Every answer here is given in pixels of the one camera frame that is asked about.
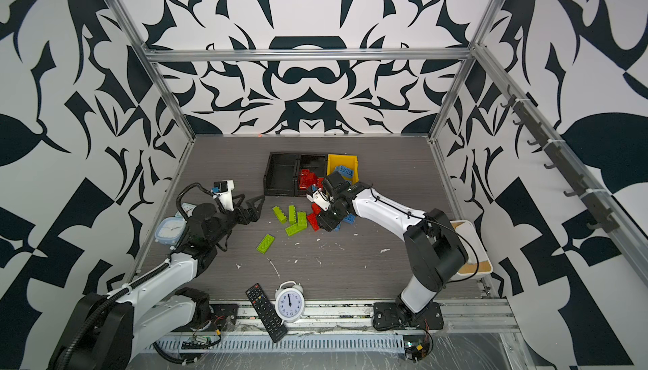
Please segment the blue lego brick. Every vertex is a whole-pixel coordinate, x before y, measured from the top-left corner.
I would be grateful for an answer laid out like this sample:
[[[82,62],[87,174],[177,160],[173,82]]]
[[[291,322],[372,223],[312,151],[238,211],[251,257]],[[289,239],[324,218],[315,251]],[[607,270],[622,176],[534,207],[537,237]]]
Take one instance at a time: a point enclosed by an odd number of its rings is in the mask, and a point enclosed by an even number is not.
[[[345,223],[354,224],[354,222],[355,222],[355,216],[354,216],[353,214],[349,214],[349,215],[347,215],[347,216],[343,219],[343,221],[344,221]]]
[[[349,169],[343,165],[339,165],[334,169],[335,172],[338,172],[341,174],[344,178],[347,179],[353,179],[354,178],[354,171],[352,169]]]

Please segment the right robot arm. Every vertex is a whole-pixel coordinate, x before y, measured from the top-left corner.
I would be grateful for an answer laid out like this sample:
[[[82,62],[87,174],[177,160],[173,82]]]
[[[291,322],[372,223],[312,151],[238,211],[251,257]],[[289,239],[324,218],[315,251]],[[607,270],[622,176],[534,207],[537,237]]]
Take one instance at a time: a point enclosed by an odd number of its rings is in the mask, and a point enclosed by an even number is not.
[[[329,202],[317,216],[329,232],[349,215],[364,218],[395,234],[405,244],[413,273],[397,298],[397,305],[412,316],[426,306],[468,262],[469,254],[447,215],[411,209],[381,195],[369,184],[350,183],[338,172],[322,182]]]

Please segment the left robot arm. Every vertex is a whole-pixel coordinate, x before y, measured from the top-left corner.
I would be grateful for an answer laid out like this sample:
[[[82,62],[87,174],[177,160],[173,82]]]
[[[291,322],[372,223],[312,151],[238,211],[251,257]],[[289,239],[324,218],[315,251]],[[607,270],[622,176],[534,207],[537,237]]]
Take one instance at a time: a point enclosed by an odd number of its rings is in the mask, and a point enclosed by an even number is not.
[[[220,196],[165,219],[156,232],[172,243],[165,260],[132,282],[77,302],[49,361],[50,369],[125,369],[145,348],[185,326],[209,320],[209,295],[187,284],[204,273],[238,225],[256,223],[264,196]]]

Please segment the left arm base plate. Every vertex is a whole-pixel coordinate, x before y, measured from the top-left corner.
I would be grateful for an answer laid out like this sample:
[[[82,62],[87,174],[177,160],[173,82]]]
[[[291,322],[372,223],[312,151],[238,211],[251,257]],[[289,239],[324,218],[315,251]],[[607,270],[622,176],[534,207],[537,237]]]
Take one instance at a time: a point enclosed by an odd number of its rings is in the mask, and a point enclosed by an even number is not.
[[[211,304],[204,319],[187,327],[193,332],[231,331],[236,326],[238,310],[238,304]]]

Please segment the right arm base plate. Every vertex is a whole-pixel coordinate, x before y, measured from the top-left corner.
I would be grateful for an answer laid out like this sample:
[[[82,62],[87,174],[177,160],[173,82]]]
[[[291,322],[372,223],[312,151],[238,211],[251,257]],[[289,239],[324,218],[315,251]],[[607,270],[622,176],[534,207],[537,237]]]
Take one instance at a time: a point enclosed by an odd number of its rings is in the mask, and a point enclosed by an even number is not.
[[[440,305],[428,303],[418,314],[413,314],[404,304],[374,303],[372,326],[376,331],[392,331],[406,328],[439,331],[445,322]]]

